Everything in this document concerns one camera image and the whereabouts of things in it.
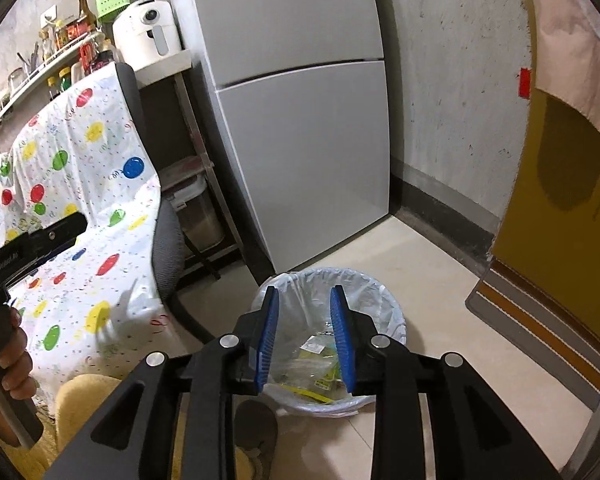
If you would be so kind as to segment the person's left hand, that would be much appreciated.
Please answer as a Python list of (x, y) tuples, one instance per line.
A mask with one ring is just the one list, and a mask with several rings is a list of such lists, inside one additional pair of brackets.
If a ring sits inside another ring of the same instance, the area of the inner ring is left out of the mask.
[[(34, 379), (31, 377), (32, 359), (27, 352), (27, 334), (20, 327), (21, 316), (15, 308), (9, 309), (12, 333), (9, 343), (1, 350), (0, 367), (5, 375), (2, 386), (15, 400), (30, 400), (36, 391)], [(8, 445), (18, 448), (20, 442), (0, 412), (0, 439)]]

